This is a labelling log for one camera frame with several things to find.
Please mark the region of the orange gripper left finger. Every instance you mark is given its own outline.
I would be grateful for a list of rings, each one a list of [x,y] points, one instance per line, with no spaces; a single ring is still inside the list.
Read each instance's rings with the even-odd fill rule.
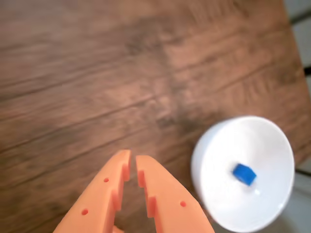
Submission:
[[[102,167],[55,228],[55,233],[122,233],[114,225],[124,182],[130,177],[131,152],[120,150]]]

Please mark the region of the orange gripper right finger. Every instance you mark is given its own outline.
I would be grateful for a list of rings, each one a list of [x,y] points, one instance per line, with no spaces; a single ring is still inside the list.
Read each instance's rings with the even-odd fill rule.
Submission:
[[[157,160],[136,157],[138,184],[144,189],[147,217],[158,233],[213,233],[199,202]]]

